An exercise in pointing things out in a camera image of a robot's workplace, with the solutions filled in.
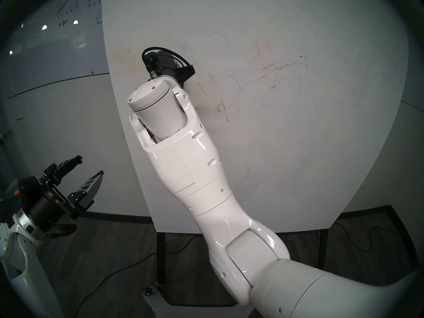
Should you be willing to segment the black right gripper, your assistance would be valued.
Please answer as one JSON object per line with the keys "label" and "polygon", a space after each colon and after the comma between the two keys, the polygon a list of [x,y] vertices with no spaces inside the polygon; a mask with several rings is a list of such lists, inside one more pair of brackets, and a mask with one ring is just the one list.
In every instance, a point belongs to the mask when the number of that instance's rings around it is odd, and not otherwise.
{"label": "black right gripper", "polygon": [[184,83],[195,74],[195,69],[192,64],[180,67],[168,51],[157,51],[154,52],[154,72],[158,76],[172,77],[181,88],[184,88]]}

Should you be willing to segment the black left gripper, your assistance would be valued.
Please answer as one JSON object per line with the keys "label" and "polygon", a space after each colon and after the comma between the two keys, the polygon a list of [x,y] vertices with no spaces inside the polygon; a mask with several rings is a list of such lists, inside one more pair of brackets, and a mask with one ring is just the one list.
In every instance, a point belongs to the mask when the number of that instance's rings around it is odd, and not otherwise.
{"label": "black left gripper", "polygon": [[[45,170],[45,184],[59,185],[62,179],[77,165],[82,164],[82,156],[75,156],[59,164],[52,163]],[[70,217],[77,218],[85,213],[94,203],[94,197],[100,189],[104,171],[99,171],[88,179],[76,192],[68,195]],[[50,192],[43,188],[38,181],[25,181],[25,215],[32,224],[43,233],[49,233],[52,228],[59,233],[74,233],[75,224],[58,223],[64,211],[49,197]]]}

